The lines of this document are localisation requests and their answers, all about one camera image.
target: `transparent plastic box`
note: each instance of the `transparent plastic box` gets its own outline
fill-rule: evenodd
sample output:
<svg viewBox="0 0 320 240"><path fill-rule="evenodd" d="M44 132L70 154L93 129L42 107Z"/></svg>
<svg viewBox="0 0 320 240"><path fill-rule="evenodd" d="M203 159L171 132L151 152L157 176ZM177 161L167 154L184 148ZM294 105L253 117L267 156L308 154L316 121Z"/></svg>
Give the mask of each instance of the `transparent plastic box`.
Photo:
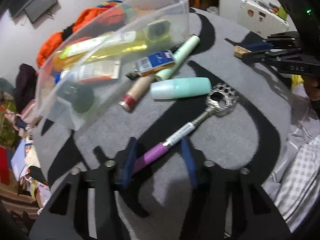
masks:
<svg viewBox="0 0 320 240"><path fill-rule="evenodd" d="M78 130L101 104L117 104L125 95L132 85L125 75L135 69L135 60L170 49L188 35L188 0L126 0L103 12L68 37L45 62L37 83L37 116ZM96 37L98 41L89 51L62 62L61 55L69 53L71 44ZM75 80L84 66L105 60L120 62L118 79ZM69 72L55 84L62 66Z"/></svg>

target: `gray tablecloth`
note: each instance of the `gray tablecloth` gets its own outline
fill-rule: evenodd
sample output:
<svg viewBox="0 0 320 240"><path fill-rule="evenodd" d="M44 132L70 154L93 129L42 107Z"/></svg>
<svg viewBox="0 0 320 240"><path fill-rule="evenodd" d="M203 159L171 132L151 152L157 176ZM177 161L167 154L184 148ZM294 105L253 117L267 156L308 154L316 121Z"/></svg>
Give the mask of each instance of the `gray tablecloth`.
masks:
<svg viewBox="0 0 320 240"><path fill-rule="evenodd" d="M251 101L277 129L283 146L291 116L289 90L266 67L256 64L255 69L252 69L234 57L234 46L224 39L240 42L249 33L246 28L208 12L197 9L196 12L206 16L212 23L216 41L211 49L189 57L174 78L194 77L195 73L187 63L189 60L195 61ZM190 32L198 34L200 30L199 16L190 13ZM76 145L92 169L99 166L92 153L96 146L101 146L106 155L113 157L116 152L126 147L129 137L139 138L174 100L154 101L148 93L132 113L123 111L117 103L115 100L111 107L101 109L93 123L75 133ZM44 120L33 134L41 168L46 177L57 153L70 136L70 130L55 123L44 136L40 136L43 124ZM237 105L231 114L223 118L213 116L206 120L191 136L195 148L202 150L208 159L229 169L242 167L251 160L256 152L258 139L256 126L241 105ZM82 163L78 163L76 167L85 170ZM54 183L52 191L62 179L63 176ZM178 239L190 193L191 185L185 163L176 153L140 190L140 202L151 216L144 219L137 217L126 207L123 200L117 197L119 214L132 239ZM92 226L94 220L90 219L90 223Z"/></svg>

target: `checkered fabric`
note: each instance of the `checkered fabric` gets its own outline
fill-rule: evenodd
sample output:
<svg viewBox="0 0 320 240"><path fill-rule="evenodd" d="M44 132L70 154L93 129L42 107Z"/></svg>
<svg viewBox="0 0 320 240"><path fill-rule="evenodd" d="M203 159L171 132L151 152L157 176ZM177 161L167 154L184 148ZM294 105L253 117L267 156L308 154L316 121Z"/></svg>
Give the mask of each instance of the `checkered fabric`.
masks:
<svg viewBox="0 0 320 240"><path fill-rule="evenodd" d="M298 209L305 208L305 200L318 195L320 167L320 135L303 144L284 174L275 199L283 218L288 222Z"/></svg>

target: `screw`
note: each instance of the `screw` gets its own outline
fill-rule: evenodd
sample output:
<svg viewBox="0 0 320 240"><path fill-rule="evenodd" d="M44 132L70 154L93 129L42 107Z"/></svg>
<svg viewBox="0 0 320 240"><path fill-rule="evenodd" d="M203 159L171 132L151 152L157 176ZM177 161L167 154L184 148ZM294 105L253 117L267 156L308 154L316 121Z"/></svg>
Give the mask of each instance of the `screw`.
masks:
<svg viewBox="0 0 320 240"><path fill-rule="evenodd" d="M212 160L205 160L203 164L206 167L213 167L214 165L216 165Z"/></svg>
<svg viewBox="0 0 320 240"><path fill-rule="evenodd" d="M247 174L250 173L250 170L249 170L248 168L242 168L242 169L240 170L240 172L241 172L241 174L243 174L243 175L247 175Z"/></svg>
<svg viewBox="0 0 320 240"><path fill-rule="evenodd" d="M77 174L79 174L80 173L80 169L79 168L73 168L72 170L71 170L71 174L72 175L77 175Z"/></svg>
<svg viewBox="0 0 320 240"><path fill-rule="evenodd" d="M113 167L116 165L116 162L114 160L110 160L110 161L106 161L104 165L107 167Z"/></svg>

